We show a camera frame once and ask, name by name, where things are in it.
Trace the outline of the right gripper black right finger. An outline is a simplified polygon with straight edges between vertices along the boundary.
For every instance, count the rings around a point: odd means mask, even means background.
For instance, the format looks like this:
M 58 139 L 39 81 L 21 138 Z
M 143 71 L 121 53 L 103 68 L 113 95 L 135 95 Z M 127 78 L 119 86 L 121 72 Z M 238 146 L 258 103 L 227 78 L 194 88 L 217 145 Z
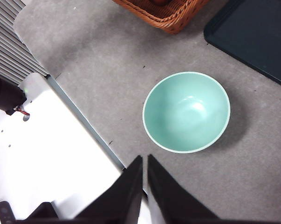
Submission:
M 149 208 L 154 224 L 220 224 L 222 220 L 148 156 Z

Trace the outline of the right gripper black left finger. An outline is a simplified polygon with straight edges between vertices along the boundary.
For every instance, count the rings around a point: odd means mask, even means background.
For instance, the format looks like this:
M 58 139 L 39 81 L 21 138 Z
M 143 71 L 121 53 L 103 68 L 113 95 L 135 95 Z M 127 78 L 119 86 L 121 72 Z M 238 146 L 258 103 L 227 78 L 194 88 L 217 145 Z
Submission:
M 77 224 L 136 224 L 143 195 L 143 158 L 137 156 L 120 177 L 75 218 Z

